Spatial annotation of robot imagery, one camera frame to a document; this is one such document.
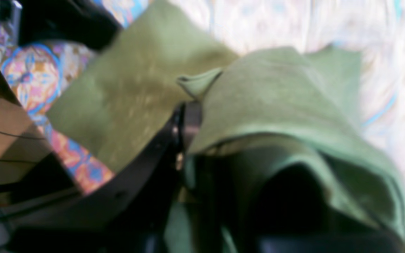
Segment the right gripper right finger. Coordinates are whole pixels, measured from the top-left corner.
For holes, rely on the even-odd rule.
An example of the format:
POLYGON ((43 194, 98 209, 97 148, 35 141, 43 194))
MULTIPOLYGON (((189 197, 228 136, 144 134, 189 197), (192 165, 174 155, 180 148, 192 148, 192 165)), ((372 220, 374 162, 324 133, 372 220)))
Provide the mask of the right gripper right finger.
POLYGON ((385 229, 353 225, 319 232, 258 229, 255 250, 257 253, 405 253, 405 246, 385 229))

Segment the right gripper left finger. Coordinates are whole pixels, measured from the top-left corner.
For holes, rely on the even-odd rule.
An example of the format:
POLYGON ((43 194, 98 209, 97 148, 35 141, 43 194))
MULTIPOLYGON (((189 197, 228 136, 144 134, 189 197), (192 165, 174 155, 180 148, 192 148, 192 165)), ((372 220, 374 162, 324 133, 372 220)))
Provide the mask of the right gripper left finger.
POLYGON ((97 191, 16 229, 14 253, 167 253, 164 229, 179 186, 178 154, 201 124, 198 102, 180 104, 156 136, 97 191))

